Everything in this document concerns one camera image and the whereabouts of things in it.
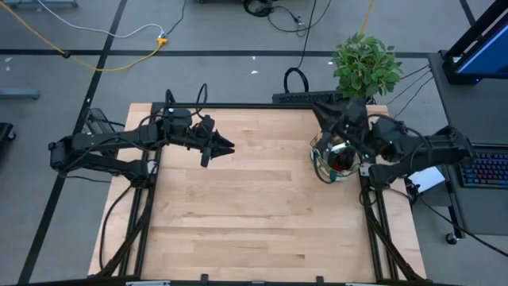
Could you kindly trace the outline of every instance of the wooden table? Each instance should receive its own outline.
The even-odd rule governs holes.
[[[126,129],[135,129],[150,109],[151,104],[131,105]],[[385,106],[368,110],[387,114]],[[215,119],[236,152],[201,168],[199,152],[163,149],[142,279],[199,280],[208,273],[210,280],[307,282],[323,276],[327,282],[375,282],[360,180],[318,180],[310,163],[309,142],[318,131],[311,110],[203,113]],[[119,158],[138,159],[140,151],[124,149]],[[105,212],[128,185],[123,177],[113,178]],[[392,188],[406,191],[402,181]],[[133,191],[110,216],[106,260],[124,240],[132,197]],[[425,276],[407,199],[388,191],[384,198],[392,241]],[[90,273],[99,270],[98,242]],[[135,242],[131,255],[136,251]]]

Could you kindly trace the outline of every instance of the green leaves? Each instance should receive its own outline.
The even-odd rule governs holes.
[[[371,98],[393,92],[400,80],[401,62],[395,62],[394,46],[385,46],[373,36],[354,34],[337,46],[331,61],[339,77],[338,89],[345,97]]]

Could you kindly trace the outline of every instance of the desk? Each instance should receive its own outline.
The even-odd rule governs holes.
[[[451,85],[439,53],[429,54],[429,63],[451,126],[473,145],[508,145],[508,80],[483,79],[475,86]],[[447,166],[462,223],[473,234],[508,235],[508,192],[497,189],[462,188],[454,166]]]
[[[131,105],[126,129],[135,129],[150,110],[151,104]],[[387,114],[387,108],[370,106],[369,112]],[[236,152],[201,168],[199,152],[163,148],[142,279],[198,280],[208,273],[210,280],[375,282],[360,180],[351,176],[330,186],[315,176],[309,142],[318,123],[311,110],[203,113]],[[118,157],[134,160],[140,151],[124,149]],[[105,211],[127,186],[125,178],[113,178]],[[405,191],[401,180],[392,187]],[[132,197],[110,216],[106,260],[124,240]],[[394,244],[425,276],[407,199],[390,192],[384,199]],[[90,273],[99,270],[98,242]]]

